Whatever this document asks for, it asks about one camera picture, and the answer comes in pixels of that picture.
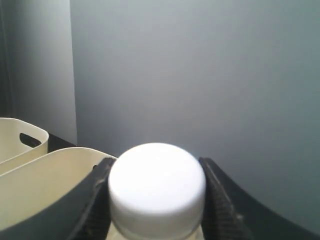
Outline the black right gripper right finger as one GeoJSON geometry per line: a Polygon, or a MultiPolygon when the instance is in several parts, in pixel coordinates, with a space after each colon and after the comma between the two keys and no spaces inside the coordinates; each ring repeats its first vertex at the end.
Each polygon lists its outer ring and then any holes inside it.
{"type": "Polygon", "coordinates": [[[199,158],[206,179],[201,222],[206,240],[318,240],[317,234],[285,219],[239,187],[208,157],[199,158]]]}

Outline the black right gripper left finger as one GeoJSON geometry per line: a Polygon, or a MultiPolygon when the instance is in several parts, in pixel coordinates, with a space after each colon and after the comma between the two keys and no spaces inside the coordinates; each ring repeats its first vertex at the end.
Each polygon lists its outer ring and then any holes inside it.
{"type": "Polygon", "coordinates": [[[2,240],[104,240],[111,225],[108,177],[115,160],[104,158],[70,192],[0,232],[2,240]]]}

